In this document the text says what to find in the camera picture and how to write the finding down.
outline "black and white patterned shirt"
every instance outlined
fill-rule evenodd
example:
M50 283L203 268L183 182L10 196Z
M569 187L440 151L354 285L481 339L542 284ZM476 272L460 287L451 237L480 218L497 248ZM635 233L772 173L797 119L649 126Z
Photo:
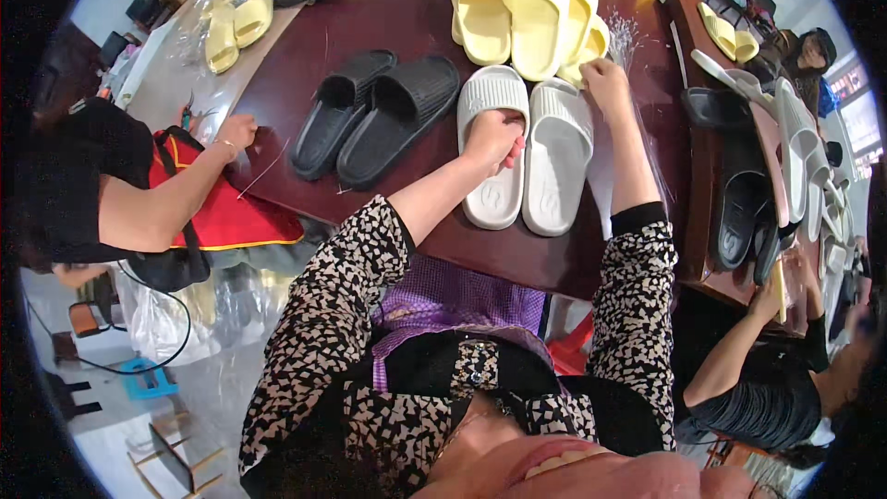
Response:
M385 360L390 393L380 393L372 388L370 312L380 289L408 269L413 243L388 201L374 198L290 287L244 421L244 488L278 477L263 468L268 459L316 447L321 428L342 455L371 462L389 496L408 496L424 485L475 390L527 434L569 433L625 455L674 449L671 225L662 204L650 203L614 216L613 232L585 376L557 377L504 339L452 331L396 349Z

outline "purple mesh apron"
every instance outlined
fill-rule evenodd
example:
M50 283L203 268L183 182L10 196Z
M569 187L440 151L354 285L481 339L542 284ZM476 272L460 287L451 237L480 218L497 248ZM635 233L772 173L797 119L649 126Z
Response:
M372 323L391 333L372 347L372 385L388 391L385 359L409 338L456 329L507 339L553 367L536 332L546 294L415 255L404 279L389 289Z

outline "plastic stool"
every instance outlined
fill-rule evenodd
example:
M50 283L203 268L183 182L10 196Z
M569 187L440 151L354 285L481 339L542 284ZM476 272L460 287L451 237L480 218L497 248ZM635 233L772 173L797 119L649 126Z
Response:
M134 372L150 368L151 366L157 365L148 359L135 358L127 360L120 368L123 371ZM157 399L165 395L178 393L178 383L170 383L161 368L135 376L124 376L123 388L126 389L126 394L131 401Z
M582 376L588 355L582 352L582 346L594 335L594 320L589 311L582 322L570 332L566 338L555 339L548 343L548 352L554 362L554 370L562 376Z

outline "wooden table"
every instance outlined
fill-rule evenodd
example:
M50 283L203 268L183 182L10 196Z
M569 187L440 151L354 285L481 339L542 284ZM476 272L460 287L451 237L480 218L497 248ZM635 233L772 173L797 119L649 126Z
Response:
M680 246L687 224L690 138L680 105L683 86L671 18L658 0L600 0L598 11L605 19L611 11L633 18L638 35L646 35L629 79L669 188L665 198ZM281 148L299 133L321 80L360 51L390 49L400 61L444 55L455 62L462 81L468 79L477 66L451 40L451 16L450 0L328 0L306 6L265 57L235 108L254 114L263 128L255 147L241 156L232 183L244 189L258 177L249 188L251 195L340 224L374 194L390 195L456 158L455 109L370 192L341 193L334 174L303 182L289 167L286 153L280 156ZM600 112L593 110L595 131L608 131ZM528 287L589 299L600 284L604 245L597 207L586 185L577 221L564 236L539 237L521 218L501 231L483 230L457 207L419 251Z
M735 68L717 48L705 31L702 18L696 5L701 0L666 0L678 33L680 48L687 73L687 86L726 88L714 77L704 72L690 57L693 49L699 49L726 69ZM678 271L681 283L710 294L727 302L748 305L756 289L751 275L754 263L748 262L733 272L715 271L715 264L709 254L711 213L717 199L717 182L720 175L722 138L715 132L691 129L690 140L693 148L692 185L690 190L690 217L687 223L687 240L682 249ZM811 243L806 237L798 239L801 249L811 261L814 270L819 266L819 242ZM796 316L787 323L793 333L806 331L803 316Z

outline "apron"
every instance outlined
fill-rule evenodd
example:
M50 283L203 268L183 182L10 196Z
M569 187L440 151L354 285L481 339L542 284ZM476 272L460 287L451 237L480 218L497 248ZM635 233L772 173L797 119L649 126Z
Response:
M176 172L181 172L200 154L200 150L196 148L200 144L193 138L194 143L188 143L189 138L190 135L186 137L184 134L176 137L170 130L154 134L154 159L148 172L152 189L170 178L163 169L156 147L168 150L175 162ZM191 218L201 250L293 244L302 240L302 224L295 214L247 195L238 198L239 194L225 176L219 176L200 210ZM186 246L184 234L179 233L171 248Z
M385 360L407 339L451 330L511 341L537 354L553 371L551 355L537 335L545 299L543 292L413 256L404 279L385 293L371 315L372 325L390 330L372 346L372 388L388 392ZM569 394L563 384L560 392Z

